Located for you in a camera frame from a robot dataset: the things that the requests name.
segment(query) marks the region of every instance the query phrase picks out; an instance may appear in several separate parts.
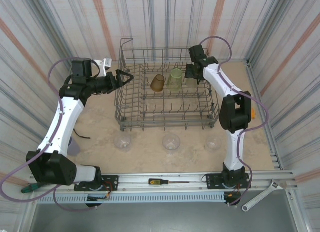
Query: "black mounting bracket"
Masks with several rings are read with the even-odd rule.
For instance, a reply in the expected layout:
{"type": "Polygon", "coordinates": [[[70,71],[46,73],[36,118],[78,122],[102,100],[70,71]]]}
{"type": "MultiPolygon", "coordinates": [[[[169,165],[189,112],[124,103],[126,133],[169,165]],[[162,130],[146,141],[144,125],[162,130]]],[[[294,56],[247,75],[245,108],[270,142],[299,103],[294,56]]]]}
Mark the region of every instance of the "black mounting bracket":
{"type": "Polygon", "coordinates": [[[74,185],[75,191],[117,191],[119,185],[119,176],[118,175],[102,175],[99,184],[92,184],[92,182],[81,182],[74,185]]]}
{"type": "Polygon", "coordinates": [[[239,188],[247,188],[249,185],[249,175],[247,173],[244,174],[244,178],[238,180],[234,184],[228,184],[224,180],[223,173],[208,173],[205,175],[206,185],[208,189],[235,189],[237,185],[239,188]]]}

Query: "black cable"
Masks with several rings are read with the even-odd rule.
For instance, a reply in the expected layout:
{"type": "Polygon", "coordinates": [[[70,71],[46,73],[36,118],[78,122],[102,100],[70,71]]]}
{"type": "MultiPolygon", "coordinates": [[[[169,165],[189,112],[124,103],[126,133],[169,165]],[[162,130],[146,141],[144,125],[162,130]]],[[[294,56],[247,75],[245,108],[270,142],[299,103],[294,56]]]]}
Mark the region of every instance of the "black cable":
{"type": "Polygon", "coordinates": [[[72,76],[72,75],[67,76],[67,78],[65,79],[64,83],[69,83],[70,80],[71,80],[71,76],[72,76]]]}
{"type": "Polygon", "coordinates": [[[78,135],[80,138],[91,139],[90,137],[81,136],[81,135],[79,135],[79,134],[77,133],[77,131],[76,131],[75,129],[73,129],[73,130],[74,130],[75,134],[78,135]]]}
{"type": "Polygon", "coordinates": [[[100,74],[100,67],[99,67],[98,63],[97,63],[95,60],[91,59],[91,62],[92,62],[93,64],[95,64],[95,65],[98,67],[98,69],[99,69],[98,74],[96,74],[96,75],[94,76],[94,78],[96,78],[96,77],[99,76],[99,74],[100,74]]]}
{"type": "Polygon", "coordinates": [[[202,178],[201,178],[201,181],[203,182],[203,183],[206,183],[207,181],[204,181],[204,177],[206,176],[206,174],[204,175],[204,176],[202,176],[202,178]]]}

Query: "orange cup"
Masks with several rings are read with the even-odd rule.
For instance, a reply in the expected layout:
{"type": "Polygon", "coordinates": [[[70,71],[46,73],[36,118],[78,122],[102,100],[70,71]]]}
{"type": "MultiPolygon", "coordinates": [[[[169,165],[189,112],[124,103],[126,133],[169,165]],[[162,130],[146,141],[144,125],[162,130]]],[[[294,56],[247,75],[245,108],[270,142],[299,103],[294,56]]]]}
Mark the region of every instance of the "orange cup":
{"type": "Polygon", "coordinates": [[[165,77],[161,74],[157,74],[151,82],[151,89],[155,92],[161,92],[164,89],[165,77]]]}

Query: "gray floor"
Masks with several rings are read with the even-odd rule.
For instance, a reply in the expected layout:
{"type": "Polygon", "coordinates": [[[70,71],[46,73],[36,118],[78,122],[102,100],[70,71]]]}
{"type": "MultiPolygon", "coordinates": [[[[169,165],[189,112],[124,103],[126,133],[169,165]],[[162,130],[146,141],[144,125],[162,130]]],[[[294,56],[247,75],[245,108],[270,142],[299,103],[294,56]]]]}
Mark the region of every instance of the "gray floor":
{"type": "MultiPolygon", "coordinates": [[[[256,196],[250,192],[243,205],[256,196]]],[[[31,231],[296,231],[284,191],[275,191],[248,212],[224,203],[103,204],[89,212],[67,212],[39,205],[31,231]]],[[[82,208],[83,205],[72,205],[82,208]]]]}

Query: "adjustable wrench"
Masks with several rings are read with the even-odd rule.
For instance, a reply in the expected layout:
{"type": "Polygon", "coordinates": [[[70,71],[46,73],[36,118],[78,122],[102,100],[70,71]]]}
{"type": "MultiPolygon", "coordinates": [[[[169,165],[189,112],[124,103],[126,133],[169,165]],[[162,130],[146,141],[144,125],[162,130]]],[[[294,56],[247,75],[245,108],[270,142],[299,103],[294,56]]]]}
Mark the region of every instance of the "adjustable wrench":
{"type": "Polygon", "coordinates": [[[286,187],[287,187],[287,183],[285,181],[272,180],[271,185],[269,186],[269,188],[267,188],[261,194],[259,194],[258,196],[256,196],[252,200],[250,200],[244,206],[242,206],[242,210],[244,212],[247,212],[249,209],[251,209],[257,203],[259,203],[261,200],[263,200],[266,196],[268,196],[273,191],[279,190],[279,189],[286,189],[286,187]]]}

